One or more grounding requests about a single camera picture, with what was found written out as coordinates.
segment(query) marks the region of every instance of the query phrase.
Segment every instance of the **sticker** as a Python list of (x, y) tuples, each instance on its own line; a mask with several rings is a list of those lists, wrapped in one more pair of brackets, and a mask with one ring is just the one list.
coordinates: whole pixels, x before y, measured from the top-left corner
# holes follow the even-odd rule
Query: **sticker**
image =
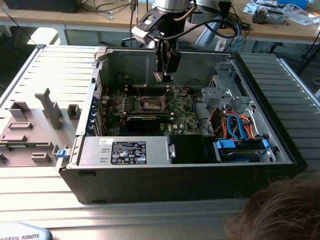
[(111, 145), (113, 142), (113, 138), (100, 138), (99, 145)]
[(113, 165), (147, 164), (146, 142), (145, 141), (113, 141), (111, 164)]

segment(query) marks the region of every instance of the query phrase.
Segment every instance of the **warning label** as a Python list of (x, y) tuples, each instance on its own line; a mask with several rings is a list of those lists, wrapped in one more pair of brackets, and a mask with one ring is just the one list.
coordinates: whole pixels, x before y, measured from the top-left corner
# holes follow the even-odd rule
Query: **warning label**
[(145, 141), (114, 141), (112, 143), (113, 165), (147, 164)]

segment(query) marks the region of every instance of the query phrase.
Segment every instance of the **person's hair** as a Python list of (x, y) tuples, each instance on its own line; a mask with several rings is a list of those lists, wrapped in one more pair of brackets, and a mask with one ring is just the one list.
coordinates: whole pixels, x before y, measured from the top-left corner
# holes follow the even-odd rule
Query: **person's hair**
[(275, 182), (250, 197), (226, 240), (320, 240), (320, 173)]

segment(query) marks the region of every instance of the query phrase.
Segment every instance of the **motherboard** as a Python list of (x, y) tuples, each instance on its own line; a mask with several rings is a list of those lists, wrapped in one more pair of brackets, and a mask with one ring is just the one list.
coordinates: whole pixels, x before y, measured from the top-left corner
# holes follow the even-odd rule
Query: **motherboard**
[(108, 136), (200, 134), (194, 114), (195, 94), (186, 88), (118, 89), (107, 100)]

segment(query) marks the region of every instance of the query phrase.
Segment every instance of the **green circuit board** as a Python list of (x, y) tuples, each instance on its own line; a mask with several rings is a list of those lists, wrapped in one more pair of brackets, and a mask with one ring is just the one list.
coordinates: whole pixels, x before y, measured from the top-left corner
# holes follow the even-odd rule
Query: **green circuit board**
[[(165, 99), (161, 96), (128, 96), (118, 91), (110, 98), (110, 110), (106, 114), (108, 136), (166, 136), (166, 135), (195, 135), (200, 134), (195, 114), (193, 113), (193, 95), (186, 94), (182, 88), (168, 91)], [(160, 119), (157, 131), (130, 132), (126, 122), (129, 113), (142, 112), (147, 117)]]

